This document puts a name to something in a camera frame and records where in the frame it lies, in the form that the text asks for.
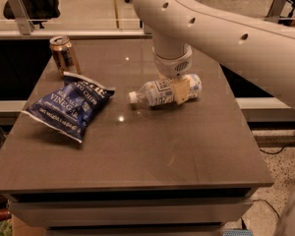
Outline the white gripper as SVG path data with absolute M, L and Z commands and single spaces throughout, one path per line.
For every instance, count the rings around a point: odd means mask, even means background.
M 188 100 L 190 81 L 188 78 L 180 78 L 189 72 L 192 67 L 192 48 L 187 47 L 186 53 L 178 58 L 166 59 L 160 57 L 155 51 L 152 51 L 154 63 L 159 76 L 162 79 L 174 79 L 170 85 L 174 93 L 174 100 L 177 104 L 182 104 Z

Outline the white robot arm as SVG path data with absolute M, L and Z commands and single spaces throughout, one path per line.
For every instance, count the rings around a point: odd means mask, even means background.
M 191 49 L 295 109 L 295 28 L 208 7 L 195 0 L 133 0 L 150 27 L 159 73 L 187 73 Z

